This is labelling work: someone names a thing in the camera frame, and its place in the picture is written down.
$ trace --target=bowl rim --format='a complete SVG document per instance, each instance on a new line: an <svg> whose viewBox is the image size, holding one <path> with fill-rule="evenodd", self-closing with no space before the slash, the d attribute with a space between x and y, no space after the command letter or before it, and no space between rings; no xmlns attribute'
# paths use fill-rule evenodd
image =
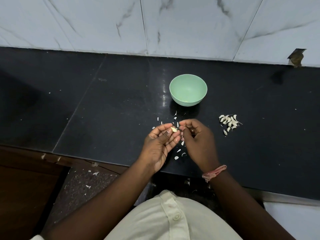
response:
<svg viewBox="0 0 320 240"><path fill-rule="evenodd" d="M205 94L203 95L202 98L200 98L199 100L196 100L196 101L184 102L184 101L181 101L180 99L176 98L176 97L172 94L172 92L171 92L171 84L172 84L172 82L174 81L174 79L176 79L176 78L178 78L178 77L180 77L180 76L184 76L184 75L195 76L195 77L199 78L199 79L205 84ZM169 91L170 91L171 96L173 96L173 97L174 97L176 100L178 100L178 101L181 101L181 102L184 102L184 103L195 103L195 102L198 102L198 101L203 100L203 98L207 95L208 86L207 86L206 82L205 82L201 77L199 77L199 76L197 76L197 75L194 75L194 74L181 74L181 75L179 75L179 76L176 76L174 79L172 79L171 82L170 82Z"/></svg>

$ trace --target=person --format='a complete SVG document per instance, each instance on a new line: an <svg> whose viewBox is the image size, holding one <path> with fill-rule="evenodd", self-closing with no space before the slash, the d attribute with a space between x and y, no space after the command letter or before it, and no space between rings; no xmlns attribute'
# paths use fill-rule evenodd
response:
<svg viewBox="0 0 320 240"><path fill-rule="evenodd" d="M47 232L45 240L98 239L294 239L228 173L209 183L227 216L228 225L214 212L191 199L162 191L129 213L168 153L184 140L191 159L202 172L221 166L214 135L196 119L163 124L146 137L138 160L111 185Z"/></svg>

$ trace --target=shirt button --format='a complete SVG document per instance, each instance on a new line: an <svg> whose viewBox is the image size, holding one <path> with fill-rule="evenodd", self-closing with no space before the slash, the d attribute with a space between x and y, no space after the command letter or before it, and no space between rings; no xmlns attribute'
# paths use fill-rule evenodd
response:
<svg viewBox="0 0 320 240"><path fill-rule="evenodd" d="M175 221L179 220L180 218L181 218L181 214L180 214L180 213L177 213L177 214L173 217L173 219L174 219Z"/></svg>

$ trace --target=hand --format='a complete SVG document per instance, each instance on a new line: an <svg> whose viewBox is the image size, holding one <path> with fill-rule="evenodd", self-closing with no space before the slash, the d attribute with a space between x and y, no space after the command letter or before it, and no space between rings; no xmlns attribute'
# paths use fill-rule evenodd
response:
<svg viewBox="0 0 320 240"><path fill-rule="evenodd" d="M211 130L196 119L183 120L179 124L188 154L202 172L207 173L219 167L214 134Z"/></svg>
<svg viewBox="0 0 320 240"><path fill-rule="evenodd" d="M180 130L172 133L170 127L174 126L171 123L159 125L144 140L139 160L150 164L154 173L160 170L166 161L168 153L181 139Z"/></svg>

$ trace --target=right hand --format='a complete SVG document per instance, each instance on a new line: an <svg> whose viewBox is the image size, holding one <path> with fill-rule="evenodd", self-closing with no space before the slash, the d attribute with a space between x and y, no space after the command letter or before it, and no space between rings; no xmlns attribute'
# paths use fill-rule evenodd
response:
<svg viewBox="0 0 320 240"><path fill-rule="evenodd" d="M179 124L188 154L202 172L207 173L221 166L212 131L196 119L182 120Z"/></svg>

